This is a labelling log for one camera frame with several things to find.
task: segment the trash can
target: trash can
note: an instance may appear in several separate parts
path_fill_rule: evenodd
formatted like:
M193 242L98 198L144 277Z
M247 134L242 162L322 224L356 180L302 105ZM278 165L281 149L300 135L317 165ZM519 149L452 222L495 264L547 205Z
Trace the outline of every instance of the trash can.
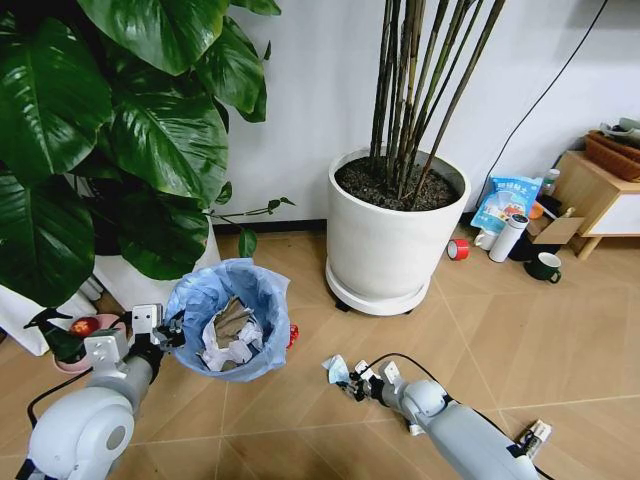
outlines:
M286 291L289 280L257 267L251 259L231 259L185 275L169 297L164 322L184 310L185 345L173 353L185 367L229 382L249 382L286 363L289 315ZM263 349L247 363L223 372L209 370L198 356L204 349L202 332L211 317L232 296L254 312L263 330Z

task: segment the mug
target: mug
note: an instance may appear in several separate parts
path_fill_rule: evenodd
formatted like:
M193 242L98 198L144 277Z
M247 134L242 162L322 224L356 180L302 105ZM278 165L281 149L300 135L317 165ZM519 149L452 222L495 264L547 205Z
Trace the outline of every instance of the mug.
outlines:
M483 250L491 250L493 244L496 242L496 238L498 238L498 234L496 232L492 232L491 230L485 230L484 228L480 230L480 233L473 241L473 244L476 247L480 247Z
M539 253L532 261L524 264L524 269L529 275L538 280L549 280L558 283L562 278L560 266L562 262L553 253Z

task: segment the floor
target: floor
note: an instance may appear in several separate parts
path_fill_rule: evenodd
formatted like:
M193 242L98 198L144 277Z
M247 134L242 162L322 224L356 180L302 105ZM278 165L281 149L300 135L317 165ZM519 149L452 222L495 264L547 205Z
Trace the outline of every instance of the floor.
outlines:
M234 242L219 238L223 257L234 256ZM291 279L290 316L300 338L287 365L250 384L225 384L165 359L133 444L110 478L457 478L427 438L410 437L380 405L329 386L320 366L336 353L353 365L397 351L512 436L537 418L553 424L537 463L557 480L636 479L639 246L604 240L582 263L562 251L558 285L476 249L462 262L443 258L427 299L410 315L373 318L334 308L322 234L262 235L256 262ZM420 378L398 363L406 378ZM12 478L25 453L25 405L64 378L50 357L29 356L11 340L0 345L1 478Z

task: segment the blue plastic bag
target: blue plastic bag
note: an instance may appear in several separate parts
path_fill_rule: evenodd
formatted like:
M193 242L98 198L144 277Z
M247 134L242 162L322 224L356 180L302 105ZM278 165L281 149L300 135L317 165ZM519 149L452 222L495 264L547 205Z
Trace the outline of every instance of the blue plastic bag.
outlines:
M491 177L491 192L484 197L471 225L500 233L511 215L529 216L541 178Z
M202 375L229 382L250 382L286 363L289 344L289 315L286 292L289 279L251 259L225 260L220 264L185 275L169 297L164 321L184 310L186 343L174 351L185 367ZM210 371L196 355L204 348L202 330L211 317L224 308L231 296L254 311L264 331L264 347L249 362L226 372Z

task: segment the table leg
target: table leg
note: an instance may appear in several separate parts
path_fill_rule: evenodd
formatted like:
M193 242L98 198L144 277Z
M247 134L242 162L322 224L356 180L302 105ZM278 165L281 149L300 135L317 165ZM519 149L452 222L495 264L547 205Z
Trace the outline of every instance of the table leg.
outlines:
M591 252L593 252L593 250L598 246L600 240L602 240L602 237L589 238L589 240L587 240L587 243L585 243L584 247L582 247L582 249L580 250L580 253L578 253L578 259L586 260L589 255L591 255Z

